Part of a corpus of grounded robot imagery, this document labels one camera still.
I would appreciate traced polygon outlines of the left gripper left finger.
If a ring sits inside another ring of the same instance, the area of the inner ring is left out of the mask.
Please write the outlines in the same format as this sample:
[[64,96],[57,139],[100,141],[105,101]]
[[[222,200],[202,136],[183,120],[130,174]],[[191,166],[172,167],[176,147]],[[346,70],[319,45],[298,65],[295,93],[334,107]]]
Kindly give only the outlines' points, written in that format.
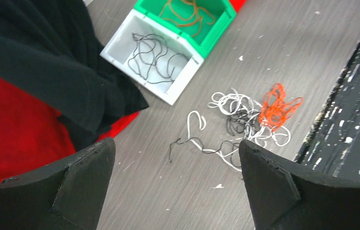
[[0,230],[94,230],[114,167],[105,138],[68,157],[0,183]]

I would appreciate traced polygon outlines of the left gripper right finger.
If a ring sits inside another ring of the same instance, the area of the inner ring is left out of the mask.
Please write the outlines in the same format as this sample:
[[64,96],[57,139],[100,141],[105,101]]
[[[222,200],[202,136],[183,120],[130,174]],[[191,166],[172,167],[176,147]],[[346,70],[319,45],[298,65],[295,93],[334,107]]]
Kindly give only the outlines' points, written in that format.
[[315,172],[243,140],[243,181],[258,230],[360,230],[360,183]]

